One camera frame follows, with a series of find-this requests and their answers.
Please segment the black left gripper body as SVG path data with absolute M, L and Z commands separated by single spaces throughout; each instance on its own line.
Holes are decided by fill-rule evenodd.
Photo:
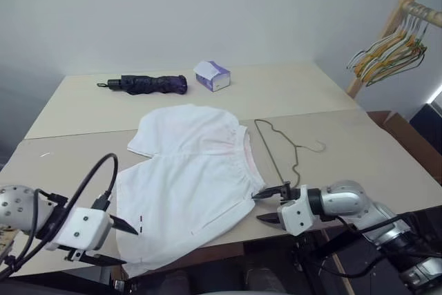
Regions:
M 67 260 L 70 262 L 74 262 L 74 261 L 83 262 L 84 257 L 86 257 L 86 254 L 87 254 L 87 252 L 84 250 L 72 248 L 71 250 L 68 251 L 64 260 Z

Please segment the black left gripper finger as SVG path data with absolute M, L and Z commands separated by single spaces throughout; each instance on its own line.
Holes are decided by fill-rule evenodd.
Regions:
M 109 217 L 112 220 L 112 228 L 128 234 L 138 235 L 137 230 L 133 226 L 128 224 L 125 220 L 112 215 L 109 215 Z
M 110 256 L 105 256 L 101 254 L 95 254 L 93 256 L 88 256 L 87 254 L 82 254 L 79 258 L 79 261 L 82 263 L 87 263 L 90 265 L 98 266 L 98 267 L 112 267 L 126 264 L 125 260 L 121 260 L 118 258 L 113 258 Z

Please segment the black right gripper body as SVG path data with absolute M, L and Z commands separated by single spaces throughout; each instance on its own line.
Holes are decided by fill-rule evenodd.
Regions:
M 290 181 L 286 181 L 280 188 L 280 203 L 285 204 L 300 197 L 300 189 L 292 187 Z

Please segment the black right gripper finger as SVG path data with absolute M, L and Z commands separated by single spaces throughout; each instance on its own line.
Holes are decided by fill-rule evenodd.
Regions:
M 283 186 L 277 186 L 277 187 L 269 187 L 266 189 L 263 189 L 262 191 L 258 192 L 257 194 L 254 194 L 252 198 L 254 200 L 261 200 L 261 199 L 267 199 L 274 195 L 280 195 L 283 192 L 284 187 Z
M 265 213 L 256 216 L 256 219 L 263 223 L 264 225 L 267 225 L 269 227 L 272 227 L 274 229 L 279 229 L 284 231 L 285 227 L 283 226 L 283 223 L 280 221 L 279 216 L 277 213 Z

